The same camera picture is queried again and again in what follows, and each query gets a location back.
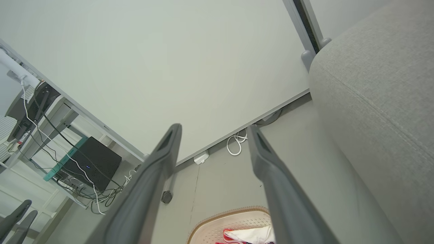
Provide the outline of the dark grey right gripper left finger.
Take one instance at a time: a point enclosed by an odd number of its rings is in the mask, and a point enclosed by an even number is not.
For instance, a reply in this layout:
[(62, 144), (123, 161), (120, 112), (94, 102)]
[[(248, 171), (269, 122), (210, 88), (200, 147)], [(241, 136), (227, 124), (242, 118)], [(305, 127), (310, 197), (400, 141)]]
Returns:
[(165, 183), (176, 167), (181, 124), (172, 124), (85, 244), (150, 244)]

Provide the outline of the black computer case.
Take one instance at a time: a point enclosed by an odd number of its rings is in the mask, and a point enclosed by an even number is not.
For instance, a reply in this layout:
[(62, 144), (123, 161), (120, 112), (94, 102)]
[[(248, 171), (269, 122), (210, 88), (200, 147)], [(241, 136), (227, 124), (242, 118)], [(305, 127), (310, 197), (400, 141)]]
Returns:
[(87, 194), (93, 191), (93, 187), (96, 187), (96, 191), (106, 190), (120, 166), (121, 156), (93, 137), (82, 138), (73, 148), (78, 151), (71, 158), (72, 161), (67, 162), (65, 166), (74, 172), (82, 170), (85, 178), (63, 169), (54, 176), (68, 186)]

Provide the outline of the teal shelf edge strip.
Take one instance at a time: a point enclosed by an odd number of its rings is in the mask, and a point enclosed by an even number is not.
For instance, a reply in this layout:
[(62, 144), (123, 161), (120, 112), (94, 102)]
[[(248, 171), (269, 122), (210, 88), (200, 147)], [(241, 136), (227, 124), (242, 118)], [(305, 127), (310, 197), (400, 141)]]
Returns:
[(76, 163), (72, 163), (77, 169), (78, 172), (74, 172), (72, 170), (69, 170), (66, 168), (66, 164), (69, 161), (72, 161), (72, 157), (74, 156), (74, 154), (78, 151), (78, 149), (76, 148), (72, 148), (57, 164), (56, 166), (54, 166), (44, 177), (44, 181), (48, 182), (52, 177), (54, 177), (54, 175), (56, 173), (58, 173), (61, 169), (66, 170), (68, 172), (71, 172), (72, 174), (76, 174), (76, 175), (81, 175), (85, 178), (85, 175), (83, 175), (83, 171), (78, 169), (77, 164)]

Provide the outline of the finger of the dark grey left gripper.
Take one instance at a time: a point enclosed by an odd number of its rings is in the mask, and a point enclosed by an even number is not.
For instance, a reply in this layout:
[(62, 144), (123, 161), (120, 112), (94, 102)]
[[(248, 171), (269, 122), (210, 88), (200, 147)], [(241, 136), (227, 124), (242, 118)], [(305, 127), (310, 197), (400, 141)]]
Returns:
[(37, 210), (31, 211), (26, 218), (18, 225), (13, 236), (8, 240), (7, 244), (23, 244), (28, 234), (31, 225), (38, 214)]
[(0, 221), (0, 239), (5, 239), (13, 227), (23, 218), (32, 204), (31, 200), (25, 200), (10, 215)]

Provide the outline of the white and red cloth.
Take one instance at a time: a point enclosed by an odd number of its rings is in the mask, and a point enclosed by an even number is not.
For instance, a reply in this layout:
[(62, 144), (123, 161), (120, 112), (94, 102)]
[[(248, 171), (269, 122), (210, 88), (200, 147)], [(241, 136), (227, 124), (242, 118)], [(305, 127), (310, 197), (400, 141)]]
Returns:
[(223, 241), (215, 244), (275, 244), (276, 237), (272, 226), (250, 229), (224, 229)]

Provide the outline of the black monitor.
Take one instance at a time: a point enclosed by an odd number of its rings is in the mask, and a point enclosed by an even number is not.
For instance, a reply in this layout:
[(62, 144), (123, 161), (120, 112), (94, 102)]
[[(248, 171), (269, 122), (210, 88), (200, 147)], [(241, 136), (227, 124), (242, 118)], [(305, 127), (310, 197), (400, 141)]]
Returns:
[(26, 103), (27, 112), (25, 112), (24, 108), (25, 100), (22, 98), (23, 95), (24, 93), (21, 91), (20, 95), (14, 99), (5, 114), (6, 117), (11, 117), (17, 120), (7, 138), (7, 142), (20, 140), (24, 134), (34, 129), (35, 126), (33, 122), (38, 123), (40, 121), (42, 113), (45, 113), (46, 110), (48, 110), (56, 98), (60, 96), (60, 93), (46, 83), (37, 89), (35, 96), (33, 92), (26, 91), (26, 95), (32, 96)]

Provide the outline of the grey fabric sofa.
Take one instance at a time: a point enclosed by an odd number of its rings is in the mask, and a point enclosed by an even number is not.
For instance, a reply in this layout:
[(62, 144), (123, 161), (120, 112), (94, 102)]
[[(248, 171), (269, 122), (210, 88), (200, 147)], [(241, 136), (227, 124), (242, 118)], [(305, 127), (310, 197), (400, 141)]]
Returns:
[(434, 244), (434, 0), (392, 0), (319, 51), (320, 118), (406, 244)]

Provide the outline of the white desk frame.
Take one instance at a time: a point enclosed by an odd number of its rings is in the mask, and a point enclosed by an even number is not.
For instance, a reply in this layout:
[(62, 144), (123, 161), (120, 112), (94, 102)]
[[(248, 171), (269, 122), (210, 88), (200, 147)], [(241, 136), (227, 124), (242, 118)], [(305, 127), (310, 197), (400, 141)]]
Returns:
[[(27, 112), (26, 103), (30, 100), (32, 97), (31, 95), (26, 95), (26, 91), (31, 91), (34, 93), (34, 96), (36, 95), (37, 89), (43, 85), (43, 82), (39, 79), (37, 79), (35, 76), (33, 76), (28, 70), (26, 70), (22, 65), (16, 62), (11, 56), (9, 56), (8, 52), (0, 47), (0, 63), (4, 65), (6, 68), (8, 68), (12, 75), (10, 77), (14, 79), (15, 81), (19, 82), (20, 85), (23, 88), (23, 99), (24, 102), (24, 108), (25, 112)], [(38, 123), (34, 123), (35, 128), (39, 130)]]

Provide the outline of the cream perforated laundry basket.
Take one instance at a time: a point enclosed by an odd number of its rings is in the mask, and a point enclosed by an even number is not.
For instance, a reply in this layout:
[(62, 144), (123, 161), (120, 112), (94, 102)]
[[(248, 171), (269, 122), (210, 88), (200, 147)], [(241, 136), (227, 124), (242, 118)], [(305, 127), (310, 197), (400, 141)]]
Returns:
[(262, 206), (233, 209), (199, 222), (190, 232), (185, 244), (227, 244), (224, 230), (253, 229), (272, 224), (269, 210)]

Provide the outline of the grey partition frame post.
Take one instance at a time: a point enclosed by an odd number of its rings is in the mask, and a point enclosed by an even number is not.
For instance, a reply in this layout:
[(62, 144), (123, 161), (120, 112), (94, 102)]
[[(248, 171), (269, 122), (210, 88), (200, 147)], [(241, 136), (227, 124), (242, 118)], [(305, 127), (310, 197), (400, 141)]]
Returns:
[(302, 42), (301, 60), (307, 71), (318, 52), (331, 42), (323, 37), (310, 0), (282, 0)]

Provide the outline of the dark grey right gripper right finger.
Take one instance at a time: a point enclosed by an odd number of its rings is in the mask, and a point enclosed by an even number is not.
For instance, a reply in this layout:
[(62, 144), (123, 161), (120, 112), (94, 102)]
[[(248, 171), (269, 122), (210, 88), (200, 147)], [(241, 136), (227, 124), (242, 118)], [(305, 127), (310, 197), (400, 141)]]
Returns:
[(255, 125), (248, 127), (254, 174), (262, 182), (276, 244), (339, 244), (297, 179)]

